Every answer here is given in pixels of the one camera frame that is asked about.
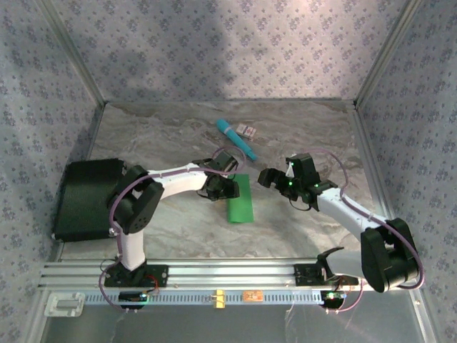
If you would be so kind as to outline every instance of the screw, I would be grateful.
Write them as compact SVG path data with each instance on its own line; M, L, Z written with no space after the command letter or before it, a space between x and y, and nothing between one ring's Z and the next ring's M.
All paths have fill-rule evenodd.
M117 234L116 230L113 229L112 227L110 227L109 230L108 230L108 236L115 237L116 234Z

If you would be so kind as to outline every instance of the black mounting plate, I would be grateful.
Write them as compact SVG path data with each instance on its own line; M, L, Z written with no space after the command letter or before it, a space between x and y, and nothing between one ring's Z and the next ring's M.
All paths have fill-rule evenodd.
M299 286L357 286L356 277L344 277L341 281L338 277L327 279L323 266L317 263L295 264L293 266L295 285Z
M105 278L105 287L141 287L154 288L156 282L147 277L153 276L159 287L166 287L169 277L169 266L165 264L147 264L144 262L140 267L130 272L121 263L110 268Z

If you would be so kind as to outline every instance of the patterned wallpaper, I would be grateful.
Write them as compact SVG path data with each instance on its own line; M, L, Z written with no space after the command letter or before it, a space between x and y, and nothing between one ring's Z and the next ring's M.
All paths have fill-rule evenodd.
M0 342L17 342L49 258L64 167L96 105L32 1L0 5Z
M363 109L410 223L446 342L457 342L457 3L426 0Z
M55 0L107 101L354 99L406 0Z

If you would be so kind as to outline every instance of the black cable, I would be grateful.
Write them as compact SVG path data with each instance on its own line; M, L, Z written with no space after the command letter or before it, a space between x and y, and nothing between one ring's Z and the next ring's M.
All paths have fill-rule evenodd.
M291 198L288 198L288 202L289 204L294 208L294 209L297 209L299 211L303 211L303 212L307 212L311 209L311 205L309 205L309 207L307 209L299 209L298 207L295 207L293 204L292 204L292 200Z

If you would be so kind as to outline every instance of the green sponge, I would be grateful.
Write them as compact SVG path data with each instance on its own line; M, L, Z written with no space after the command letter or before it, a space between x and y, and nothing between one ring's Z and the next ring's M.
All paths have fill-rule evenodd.
M227 220L230 223L252 223L254 221L254 213L252 210L249 175L235 174L233 180L238 183L240 196L227 199Z

